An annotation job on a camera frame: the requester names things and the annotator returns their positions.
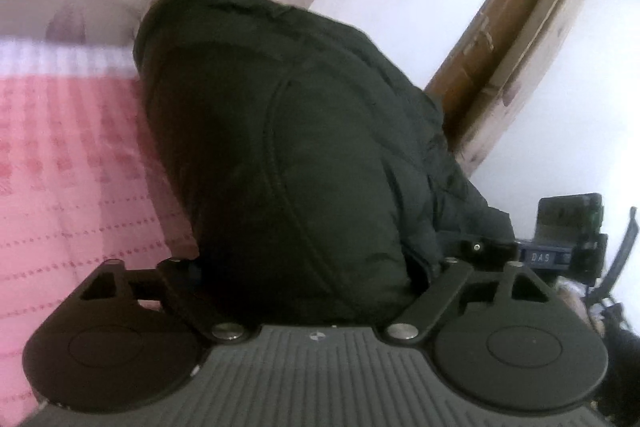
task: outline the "pink fabric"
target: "pink fabric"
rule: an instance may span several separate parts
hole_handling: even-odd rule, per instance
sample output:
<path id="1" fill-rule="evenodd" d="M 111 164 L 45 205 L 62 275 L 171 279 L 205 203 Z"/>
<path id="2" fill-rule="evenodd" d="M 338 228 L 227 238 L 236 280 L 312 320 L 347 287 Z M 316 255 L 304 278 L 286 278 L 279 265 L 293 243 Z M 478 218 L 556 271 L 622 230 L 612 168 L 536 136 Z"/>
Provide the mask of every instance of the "pink fabric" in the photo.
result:
<path id="1" fill-rule="evenodd" d="M 116 257 L 138 269 L 196 254 L 152 150 L 130 52 L 18 47 L 0 45 L 2 427 L 36 405 L 25 341 L 98 264 Z"/>

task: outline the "small screw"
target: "small screw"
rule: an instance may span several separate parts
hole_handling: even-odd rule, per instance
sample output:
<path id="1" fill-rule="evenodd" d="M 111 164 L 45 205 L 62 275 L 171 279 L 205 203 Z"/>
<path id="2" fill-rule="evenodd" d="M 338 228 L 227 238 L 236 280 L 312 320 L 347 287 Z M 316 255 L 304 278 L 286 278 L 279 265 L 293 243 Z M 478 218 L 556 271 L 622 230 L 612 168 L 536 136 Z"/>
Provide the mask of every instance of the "small screw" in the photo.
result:
<path id="1" fill-rule="evenodd" d="M 386 328 L 386 334 L 398 341 L 410 341 L 418 336 L 418 328 L 412 324 L 391 324 Z"/>
<path id="2" fill-rule="evenodd" d="M 223 323 L 213 326 L 211 334 L 220 341 L 234 341 L 244 335 L 244 328 L 240 324 Z"/>

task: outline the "gray plastic base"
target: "gray plastic base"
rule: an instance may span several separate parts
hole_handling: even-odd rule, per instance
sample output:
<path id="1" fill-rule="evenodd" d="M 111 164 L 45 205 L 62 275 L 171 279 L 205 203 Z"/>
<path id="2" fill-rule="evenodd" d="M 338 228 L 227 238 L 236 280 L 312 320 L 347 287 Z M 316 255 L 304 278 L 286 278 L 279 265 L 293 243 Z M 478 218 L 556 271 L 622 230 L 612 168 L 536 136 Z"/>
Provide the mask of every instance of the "gray plastic base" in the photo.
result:
<path id="1" fill-rule="evenodd" d="M 23 427 L 610 426 L 587 406 L 517 417 L 454 393 L 416 349 L 370 328 L 264 327 L 218 346 L 172 395 L 140 409 L 87 414 L 46 405 Z"/>

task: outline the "ribbed panel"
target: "ribbed panel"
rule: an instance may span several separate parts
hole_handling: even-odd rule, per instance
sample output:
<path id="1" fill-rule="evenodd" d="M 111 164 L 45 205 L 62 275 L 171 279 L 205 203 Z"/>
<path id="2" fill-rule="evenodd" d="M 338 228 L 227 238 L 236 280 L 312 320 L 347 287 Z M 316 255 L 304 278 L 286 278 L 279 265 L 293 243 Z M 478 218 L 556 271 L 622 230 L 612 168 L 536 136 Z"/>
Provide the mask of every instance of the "ribbed panel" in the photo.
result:
<path id="1" fill-rule="evenodd" d="M 587 407 L 516 418 L 465 401 L 415 349 L 387 346 L 369 328 L 265 327 L 217 347 L 171 396 L 135 411 L 87 415 L 48 406 L 24 427 L 598 427 Z"/>

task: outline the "black round disc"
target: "black round disc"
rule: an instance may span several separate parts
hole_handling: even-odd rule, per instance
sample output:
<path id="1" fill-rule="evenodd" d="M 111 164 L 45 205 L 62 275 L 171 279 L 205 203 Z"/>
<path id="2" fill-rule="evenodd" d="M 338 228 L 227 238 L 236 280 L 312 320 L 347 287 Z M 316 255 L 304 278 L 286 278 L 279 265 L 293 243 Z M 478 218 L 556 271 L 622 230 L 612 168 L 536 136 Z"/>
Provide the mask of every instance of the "black round disc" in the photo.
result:
<path id="1" fill-rule="evenodd" d="M 536 412 L 587 397 L 607 370 L 607 351 L 578 317 L 511 301 L 445 325 L 434 359 L 455 387 L 484 403 Z"/>
<path id="2" fill-rule="evenodd" d="M 200 345 L 179 320 L 134 301 L 92 315 L 82 312 L 36 332 L 23 357 L 40 395 L 74 410 L 140 407 L 185 382 Z"/>

